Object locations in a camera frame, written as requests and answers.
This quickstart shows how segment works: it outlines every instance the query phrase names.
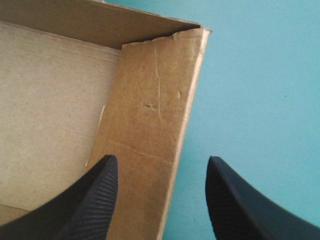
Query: cardboard box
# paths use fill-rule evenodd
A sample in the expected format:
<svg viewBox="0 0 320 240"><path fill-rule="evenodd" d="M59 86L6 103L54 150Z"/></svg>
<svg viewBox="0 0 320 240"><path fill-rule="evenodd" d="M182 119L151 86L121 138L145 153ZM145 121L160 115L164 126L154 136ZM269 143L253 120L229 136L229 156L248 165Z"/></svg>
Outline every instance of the cardboard box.
<svg viewBox="0 0 320 240"><path fill-rule="evenodd" d="M114 154L108 239L161 239L210 32L103 1L0 1L0 223Z"/></svg>

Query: blue background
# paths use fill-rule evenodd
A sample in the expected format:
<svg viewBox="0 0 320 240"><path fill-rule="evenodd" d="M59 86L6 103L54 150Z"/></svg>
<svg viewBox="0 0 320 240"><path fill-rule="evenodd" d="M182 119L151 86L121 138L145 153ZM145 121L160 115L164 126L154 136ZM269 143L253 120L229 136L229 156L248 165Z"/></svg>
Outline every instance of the blue background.
<svg viewBox="0 0 320 240"><path fill-rule="evenodd" d="M320 226L320 1L111 2L213 29L163 239L213 239L210 155Z"/></svg>

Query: turquoise surface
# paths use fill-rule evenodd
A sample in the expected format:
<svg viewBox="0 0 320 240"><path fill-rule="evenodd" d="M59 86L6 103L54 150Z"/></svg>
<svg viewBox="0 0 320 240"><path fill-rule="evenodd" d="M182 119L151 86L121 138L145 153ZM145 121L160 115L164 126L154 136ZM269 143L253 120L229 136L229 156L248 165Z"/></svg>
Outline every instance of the turquoise surface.
<svg viewBox="0 0 320 240"><path fill-rule="evenodd" d="M320 226L320 1L111 2L213 29L163 239L214 239L210 155Z"/></svg>

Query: cardboard flap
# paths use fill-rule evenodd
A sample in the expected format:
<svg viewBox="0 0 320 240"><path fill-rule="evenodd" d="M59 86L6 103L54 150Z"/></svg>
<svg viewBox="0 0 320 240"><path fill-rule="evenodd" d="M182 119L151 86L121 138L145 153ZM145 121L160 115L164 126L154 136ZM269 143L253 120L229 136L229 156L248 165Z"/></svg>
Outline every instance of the cardboard flap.
<svg viewBox="0 0 320 240"><path fill-rule="evenodd" d="M118 158L110 240L162 239L209 33L191 29L122 48L88 162Z"/></svg>
<svg viewBox="0 0 320 240"><path fill-rule="evenodd" d="M114 49L200 27L98 0L1 0L0 21Z"/></svg>

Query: black plastic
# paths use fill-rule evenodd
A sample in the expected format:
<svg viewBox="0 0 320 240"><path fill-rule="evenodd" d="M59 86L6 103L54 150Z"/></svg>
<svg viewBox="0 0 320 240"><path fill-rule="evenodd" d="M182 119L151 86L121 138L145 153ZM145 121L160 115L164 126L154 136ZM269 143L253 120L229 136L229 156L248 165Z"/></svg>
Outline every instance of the black plastic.
<svg viewBox="0 0 320 240"><path fill-rule="evenodd" d="M320 240L320 228L266 198L220 157L209 160L205 193L217 240Z"/></svg>
<svg viewBox="0 0 320 240"><path fill-rule="evenodd" d="M60 195L0 226L0 240L105 240L117 192L117 159L106 155Z"/></svg>

